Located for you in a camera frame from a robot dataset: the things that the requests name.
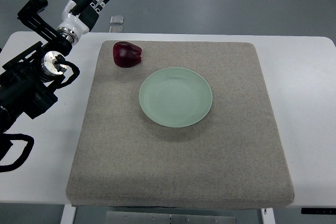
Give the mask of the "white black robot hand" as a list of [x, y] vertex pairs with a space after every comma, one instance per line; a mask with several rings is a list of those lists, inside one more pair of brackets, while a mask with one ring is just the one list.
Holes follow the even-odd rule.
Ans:
[[69, 0], [57, 31], [72, 45], [94, 28], [101, 11], [110, 0]]

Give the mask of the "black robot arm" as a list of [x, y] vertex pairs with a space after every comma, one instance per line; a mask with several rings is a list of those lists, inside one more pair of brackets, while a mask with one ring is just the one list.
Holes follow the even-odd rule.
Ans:
[[79, 76], [79, 69], [65, 60], [72, 44], [61, 33], [48, 25], [38, 14], [48, 5], [47, 0], [29, 0], [18, 12], [17, 18], [28, 28], [43, 37], [3, 65], [1, 74], [1, 158], [4, 158], [14, 141], [26, 143], [22, 154], [1, 172], [18, 169], [27, 160], [34, 139], [25, 134], [7, 134], [18, 117], [25, 113], [34, 119], [45, 113], [58, 98], [54, 94], [71, 84]]

